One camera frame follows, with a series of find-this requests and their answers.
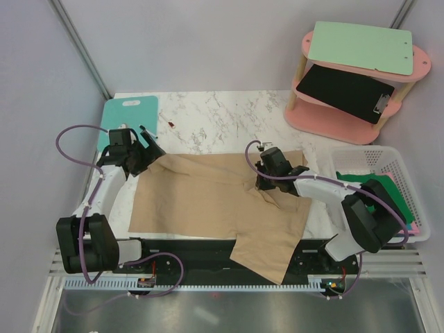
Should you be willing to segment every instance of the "brown cloth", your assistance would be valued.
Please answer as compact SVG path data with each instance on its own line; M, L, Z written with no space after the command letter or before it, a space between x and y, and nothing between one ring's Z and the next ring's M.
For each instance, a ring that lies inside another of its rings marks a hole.
M302 151L285 156L306 165ZM311 200L255 181L243 154L162 156L139 176L129 231L236 238L230 259L281 284Z

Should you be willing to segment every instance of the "shelf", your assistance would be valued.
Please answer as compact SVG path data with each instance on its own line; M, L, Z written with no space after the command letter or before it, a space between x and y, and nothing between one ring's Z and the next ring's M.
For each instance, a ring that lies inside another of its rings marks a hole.
M313 31L305 35L302 40L302 53L308 58L310 50L311 38L313 37ZM417 46L413 46L413 73L412 75L400 75L393 73L386 73L384 71L377 71L372 69L365 69L353 66L339 65L331 62L312 61L314 64L324 66L328 68L338 69L340 71L349 71L350 73L362 74L371 76L373 78L382 78L384 80L392 80L395 82L408 83L416 82L424 78L429 73L432 64L428 55Z
M326 108L330 108L330 109L336 109L335 107L325 104L324 102L319 101L318 99L314 99L311 96L308 96L306 94L303 94L302 92L299 92L296 90L296 87L298 86L299 81L297 80L293 80L293 82L291 83L291 89L294 91L294 93L296 94L296 96L308 103L311 104L316 104L316 105L320 105ZM399 109L401 108L402 102L395 102L393 101L393 97L396 94L396 90L394 91L392 98L390 98L390 100L388 101L388 105L386 106L386 108L384 109L381 118L389 118L391 116L393 116L396 112L399 111Z
M371 123L335 108L297 98L293 110L285 110L290 126L305 132L331 137L351 144L369 144L379 135Z

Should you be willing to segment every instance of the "marble tabletop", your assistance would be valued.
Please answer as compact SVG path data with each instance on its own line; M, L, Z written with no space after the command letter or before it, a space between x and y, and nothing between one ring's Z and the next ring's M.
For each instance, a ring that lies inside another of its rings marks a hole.
M157 142L167 153L243 153L249 141L259 139L282 151L302 149L310 169L332 176L329 150L347 145L288 125L283 111L289 91L118 93L115 98L148 95L159 98L159 111L176 125L172 129L159 118ZM137 177L130 176L112 208L109 222L116 238L190 238L129 233L136 187ZM313 200L303 238L330 238L339 231L337 225L341 222L332 222L325 204Z

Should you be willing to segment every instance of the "wooden shelf leg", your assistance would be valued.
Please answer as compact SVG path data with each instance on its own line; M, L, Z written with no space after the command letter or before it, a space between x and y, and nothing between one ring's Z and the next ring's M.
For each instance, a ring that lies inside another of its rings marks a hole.
M415 85L416 82L406 83L401 89L398 90L396 95L393 97L394 102L402 102L402 100L407 96L410 92L411 88ZM382 126L387 122L389 118L380 118L379 121L373 125L373 130L381 130Z
M307 58L305 57L305 55L301 54L298 63L298 68L296 69L296 73L294 74L293 80L298 80L298 81L302 80L302 77L304 76L305 66L307 66ZM287 109L288 110L294 109L295 102L296 102L296 94L294 93L292 86L290 91L289 102L287 103Z

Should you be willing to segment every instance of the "cutting board handle hole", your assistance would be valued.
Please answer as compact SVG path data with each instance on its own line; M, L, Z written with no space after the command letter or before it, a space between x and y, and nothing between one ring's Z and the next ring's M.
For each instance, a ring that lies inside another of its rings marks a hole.
M124 101L122 103L123 106L135 106L135 105L139 105L140 101L135 100L135 101Z

